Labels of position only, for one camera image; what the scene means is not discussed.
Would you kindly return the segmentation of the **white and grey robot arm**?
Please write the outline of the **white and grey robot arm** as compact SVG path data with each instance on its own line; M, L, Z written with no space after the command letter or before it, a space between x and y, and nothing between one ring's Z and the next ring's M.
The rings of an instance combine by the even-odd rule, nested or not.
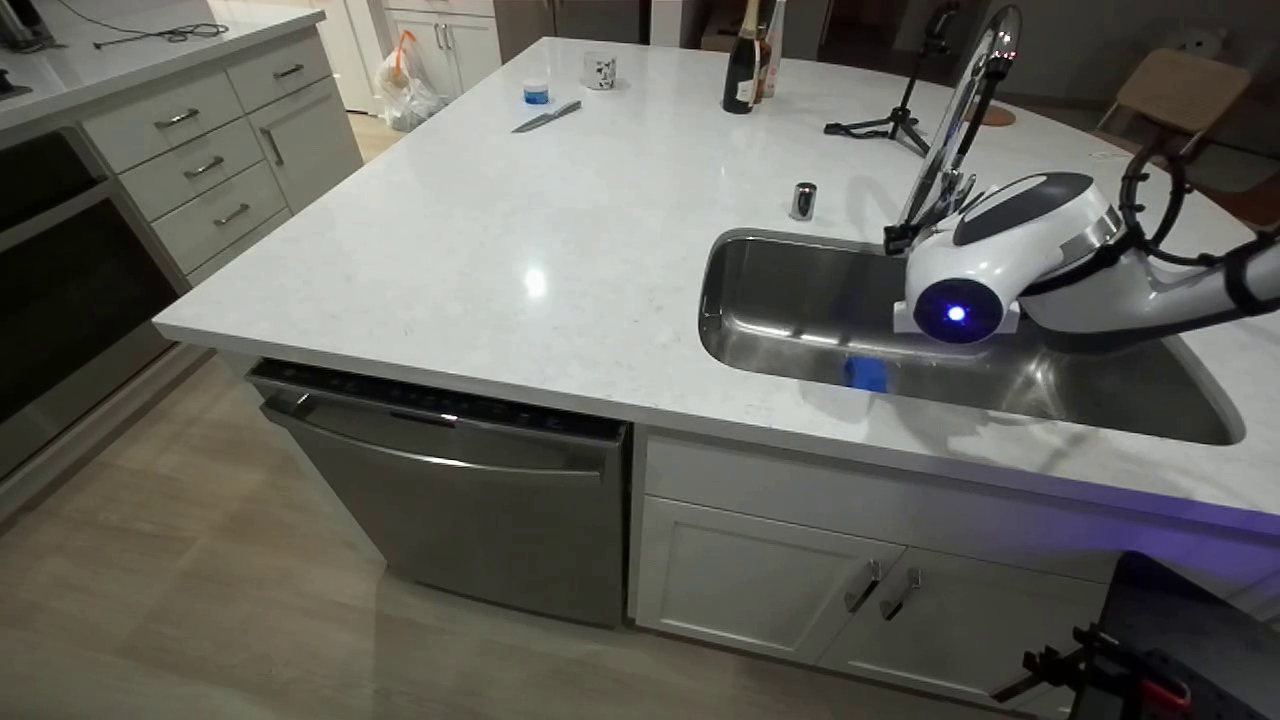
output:
M986 342L1025 322L1103 352L1280 309L1280 249L1175 264L1082 173L1030 173L952 208L902 250L901 336Z

